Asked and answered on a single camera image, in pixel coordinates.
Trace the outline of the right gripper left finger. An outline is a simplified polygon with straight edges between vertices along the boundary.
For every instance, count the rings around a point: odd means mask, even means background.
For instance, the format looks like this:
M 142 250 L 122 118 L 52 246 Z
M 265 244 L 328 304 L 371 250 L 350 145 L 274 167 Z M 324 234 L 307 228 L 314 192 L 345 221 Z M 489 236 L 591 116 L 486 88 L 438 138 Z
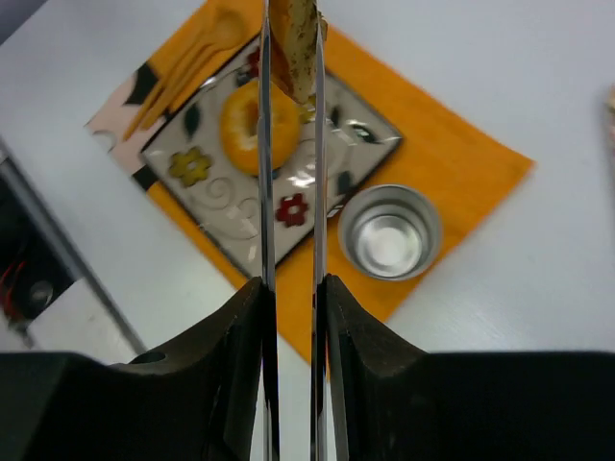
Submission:
M 203 321 L 117 365 L 127 428 L 115 460 L 247 460 L 261 362 L 263 287 L 250 279 Z

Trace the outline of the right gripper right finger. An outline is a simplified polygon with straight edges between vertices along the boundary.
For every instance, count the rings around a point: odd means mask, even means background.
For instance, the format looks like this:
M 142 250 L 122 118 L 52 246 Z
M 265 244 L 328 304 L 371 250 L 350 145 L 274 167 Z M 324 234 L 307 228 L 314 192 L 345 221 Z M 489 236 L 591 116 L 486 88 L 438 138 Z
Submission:
M 339 460 L 431 460 L 432 404 L 419 391 L 426 354 L 326 277 L 335 449 Z

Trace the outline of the metal tongs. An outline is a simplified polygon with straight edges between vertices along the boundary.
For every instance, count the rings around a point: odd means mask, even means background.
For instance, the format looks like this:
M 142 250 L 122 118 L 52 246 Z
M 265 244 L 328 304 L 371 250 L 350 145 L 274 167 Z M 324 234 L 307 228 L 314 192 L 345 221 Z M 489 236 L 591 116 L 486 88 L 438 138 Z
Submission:
M 263 4 L 258 77 L 258 193 L 264 316 L 262 375 L 264 385 L 264 457 L 280 457 L 279 378 L 276 307 L 276 263 L 272 166 L 270 1 Z M 327 459 L 325 377 L 327 370 L 327 144 L 324 42 L 317 32 L 315 79 L 315 209 L 310 365 L 310 457 Z

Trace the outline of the orange bagel bread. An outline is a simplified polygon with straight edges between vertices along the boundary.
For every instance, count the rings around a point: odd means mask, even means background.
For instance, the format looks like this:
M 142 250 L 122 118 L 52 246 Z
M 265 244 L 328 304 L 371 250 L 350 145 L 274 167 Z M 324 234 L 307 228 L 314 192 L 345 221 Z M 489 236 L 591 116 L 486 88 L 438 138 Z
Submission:
M 301 134 L 300 111 L 275 85 L 271 87 L 272 166 L 282 167 L 296 151 Z M 225 101 L 220 137 L 230 162 L 248 176 L 258 175 L 258 80 L 239 87 Z

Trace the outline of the brown bread slice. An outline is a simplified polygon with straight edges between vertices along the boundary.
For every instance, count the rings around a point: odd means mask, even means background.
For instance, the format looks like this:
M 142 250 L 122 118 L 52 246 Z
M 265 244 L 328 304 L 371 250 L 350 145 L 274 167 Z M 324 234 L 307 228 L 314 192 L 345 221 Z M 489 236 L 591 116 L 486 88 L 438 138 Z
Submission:
M 315 91 L 317 32 L 328 23 L 313 0 L 272 0 L 268 6 L 274 83 L 298 104 Z

